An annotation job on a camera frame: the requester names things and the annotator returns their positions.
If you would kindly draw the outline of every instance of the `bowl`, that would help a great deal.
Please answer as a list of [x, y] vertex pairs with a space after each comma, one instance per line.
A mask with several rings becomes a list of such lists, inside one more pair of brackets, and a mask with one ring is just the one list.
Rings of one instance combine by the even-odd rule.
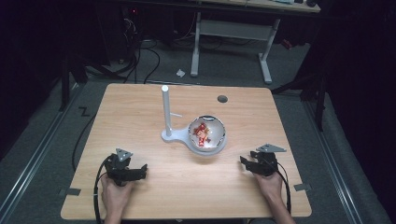
[[192, 145], [203, 152], [222, 150], [225, 144], [225, 134], [223, 123], [209, 115], [195, 119], [189, 126]]

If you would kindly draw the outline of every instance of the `person's left hand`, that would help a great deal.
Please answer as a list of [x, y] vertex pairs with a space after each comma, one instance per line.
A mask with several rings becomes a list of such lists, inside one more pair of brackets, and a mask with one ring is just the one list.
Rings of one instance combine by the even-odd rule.
[[102, 201], [107, 210], [105, 223], [120, 223], [123, 210], [130, 199], [134, 182], [129, 181], [124, 187], [120, 187], [107, 175], [102, 176], [101, 182], [103, 187]]

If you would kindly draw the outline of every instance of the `silver bracket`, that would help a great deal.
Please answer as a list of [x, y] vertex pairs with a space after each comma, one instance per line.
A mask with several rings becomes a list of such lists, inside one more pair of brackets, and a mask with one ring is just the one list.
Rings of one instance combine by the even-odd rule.
[[134, 155], [132, 152], [125, 151], [121, 148], [116, 148], [116, 151], [117, 151], [117, 156], [119, 156], [120, 161], [125, 161], [128, 158], [132, 157], [132, 155]]
[[268, 144], [268, 143], [261, 147], [256, 148], [256, 150], [258, 150], [260, 152], [286, 152], [285, 148], [276, 147], [276, 146]]

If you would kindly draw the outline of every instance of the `light wood surface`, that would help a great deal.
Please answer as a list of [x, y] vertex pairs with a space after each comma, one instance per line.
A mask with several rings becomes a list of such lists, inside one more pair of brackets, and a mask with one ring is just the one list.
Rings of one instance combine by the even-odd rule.
[[[117, 147], [134, 153], [130, 168], [148, 164], [148, 176], [136, 181], [124, 218], [270, 217], [256, 180], [239, 162], [240, 156], [250, 160], [249, 151], [265, 143], [287, 150], [276, 153], [276, 158], [289, 176], [292, 215], [311, 214], [305, 192], [293, 187], [302, 181], [268, 89], [169, 86], [169, 94], [171, 112], [182, 116], [171, 118], [173, 129], [212, 115], [225, 126], [225, 148], [215, 156], [202, 157], [181, 143], [165, 143], [161, 85], [110, 84], [70, 186], [81, 193], [66, 197], [63, 218], [94, 219], [95, 176]], [[228, 102], [218, 102], [219, 95], [227, 96]], [[286, 201], [285, 188], [283, 197]], [[104, 217], [101, 197], [99, 201]]]
[[303, 3], [284, 4], [271, 0], [202, 0], [202, 2], [218, 3], [225, 5], [238, 5], [243, 7], [265, 7], [278, 10], [299, 11], [299, 12], [314, 12], [319, 13], [320, 7], [318, 5], [309, 7], [306, 0]]

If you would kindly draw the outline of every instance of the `white pole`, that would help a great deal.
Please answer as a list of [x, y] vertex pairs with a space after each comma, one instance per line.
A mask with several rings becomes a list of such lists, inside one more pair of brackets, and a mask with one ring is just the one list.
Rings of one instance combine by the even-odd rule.
[[172, 127], [171, 127], [171, 110], [169, 105], [169, 88], [166, 85], [163, 85], [163, 113], [165, 114], [165, 130], [166, 136], [172, 135]]

